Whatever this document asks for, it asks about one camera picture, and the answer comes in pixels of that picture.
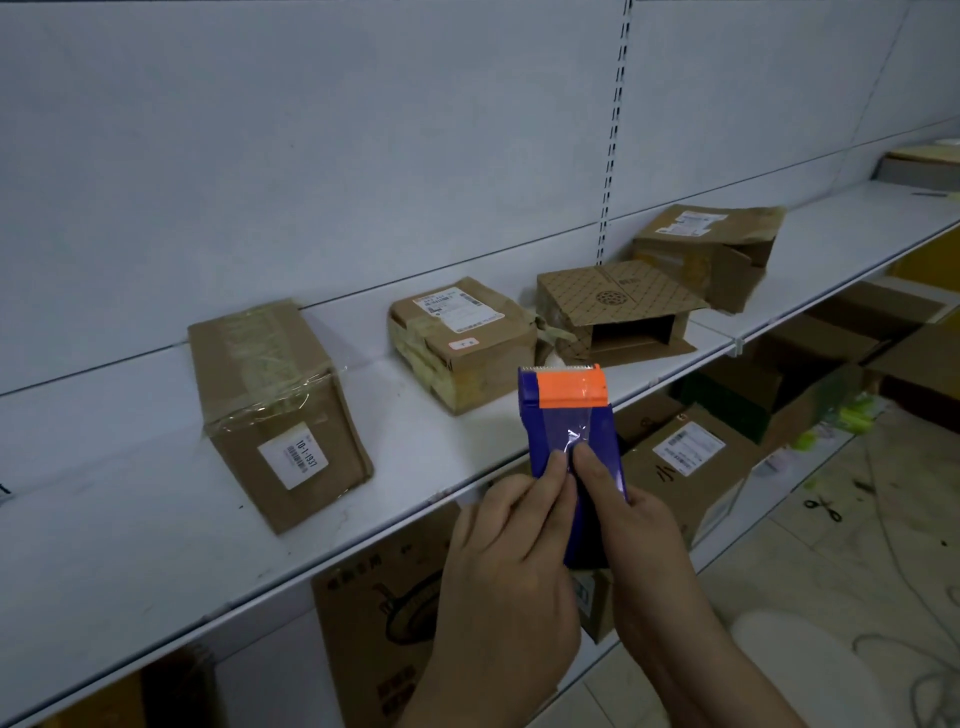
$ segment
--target white label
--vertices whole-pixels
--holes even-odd
[[[466,349],[467,347],[475,347],[480,342],[474,339],[472,336],[467,339],[461,339],[460,341],[451,341],[451,349]]]
[[[696,423],[687,423],[654,448],[654,452],[689,477],[724,447]]]
[[[727,215],[718,215],[713,212],[694,212],[692,209],[684,210],[677,216],[677,221],[668,225],[666,228],[660,228],[657,232],[666,235],[683,235],[684,237],[700,237],[709,232],[710,225],[717,220],[726,220]]]
[[[421,299],[414,299],[414,303],[431,316],[436,316],[443,321],[444,326],[454,333],[463,333],[472,328],[482,327],[484,324],[499,321],[504,317],[504,314],[494,311],[485,303],[480,303],[456,286],[439,293],[431,293]]]
[[[257,449],[288,491],[330,464],[304,423],[294,425]]]
[[[573,577],[573,593],[577,595],[577,606],[580,611],[589,616],[593,609],[593,592],[596,590],[596,582],[588,574],[580,573]]]

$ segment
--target scissors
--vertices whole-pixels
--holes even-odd
[[[820,496],[817,496],[816,500],[805,500],[804,507],[806,508],[820,508],[823,506],[827,509],[827,512],[830,514],[830,517],[833,519],[833,522],[839,523],[843,520],[843,516],[830,508],[830,501],[823,500]]]

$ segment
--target cardboard box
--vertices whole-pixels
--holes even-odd
[[[714,308],[738,313],[766,273],[784,214],[784,207],[671,205],[636,234],[633,256]]]
[[[805,314],[847,331],[868,336],[888,349],[935,316],[944,305],[866,281],[855,283],[817,303]]]
[[[516,369],[534,365],[534,316],[472,278],[390,307],[394,347],[453,414],[516,389]]]
[[[571,576],[580,626],[599,643],[613,630],[613,574],[609,569],[596,569],[574,571]]]
[[[789,445],[863,386],[855,363],[876,340],[800,314],[686,376],[684,403],[697,402],[760,445],[766,457]]]
[[[373,475],[333,363],[293,302],[188,331],[204,431],[274,532]]]
[[[347,728],[386,728],[433,650],[440,584],[460,508],[427,514],[314,578],[326,656]]]
[[[693,547],[730,512],[760,448],[699,405],[692,405],[622,458],[628,483],[673,512]]]
[[[960,432],[960,331],[922,327],[869,365],[880,394],[907,412]]]
[[[887,152],[876,168],[875,179],[941,192],[960,192],[960,147],[924,144]]]
[[[650,399],[645,408],[638,407]],[[639,417],[628,419],[647,423],[649,434],[622,456],[624,477],[663,500],[687,547],[694,547],[730,513],[761,459],[759,447],[704,408],[684,407],[666,395],[651,395],[633,407]],[[673,414],[661,421],[670,411]],[[612,573],[600,569],[572,575],[580,624],[599,643],[613,630]]]
[[[537,276],[537,313],[576,337],[557,341],[568,364],[611,366],[693,352],[686,322],[706,305],[640,260]]]

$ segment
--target crushed cardboard box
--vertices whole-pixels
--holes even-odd
[[[739,313],[766,272],[784,207],[671,205],[633,241],[656,265],[714,308]]]
[[[420,383],[453,414],[513,392],[517,368],[535,363],[533,314],[472,278],[397,301],[387,328]]]
[[[930,324],[870,363],[880,394],[936,425],[960,432],[960,331]]]
[[[568,364],[611,366],[692,352],[684,340],[687,319],[706,305],[641,260],[537,276],[537,313],[575,337],[557,341]]]
[[[337,371],[293,302],[188,331],[204,431],[274,532],[373,475]]]
[[[877,347],[869,358],[902,341],[943,307],[936,301],[861,281],[817,303],[805,314],[876,340]]]
[[[932,143],[894,149],[880,160],[875,179],[941,192],[960,192],[960,146]]]
[[[347,728],[387,728],[433,651],[450,503],[326,570],[312,582],[326,656]]]
[[[679,396],[758,443],[766,457],[860,393],[856,362],[875,346],[875,339],[800,314],[740,356],[721,356],[687,375]]]

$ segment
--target box flap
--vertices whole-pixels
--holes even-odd
[[[634,240],[641,243],[666,241],[690,246],[772,243],[785,214],[785,207],[671,205],[641,230]]]
[[[755,443],[694,404],[624,454],[622,464],[626,481],[663,500],[690,542],[710,506],[760,459]]]
[[[537,282],[574,327],[620,324],[707,307],[642,260],[541,273]]]
[[[806,313],[877,341],[899,341],[929,321],[942,303],[861,281]]]
[[[960,331],[926,325],[872,362],[870,369],[960,400]]]
[[[954,144],[921,144],[915,147],[900,147],[887,152],[893,159],[909,159],[934,164],[960,164],[960,146]]]
[[[478,354],[505,342],[537,340],[533,314],[472,278],[397,301],[390,316],[450,369],[479,364]]]
[[[877,340],[869,336],[847,331],[803,313],[777,324],[767,335],[838,361],[859,361],[877,344]]]
[[[276,400],[333,368],[289,299],[194,324],[187,334],[208,425]]]

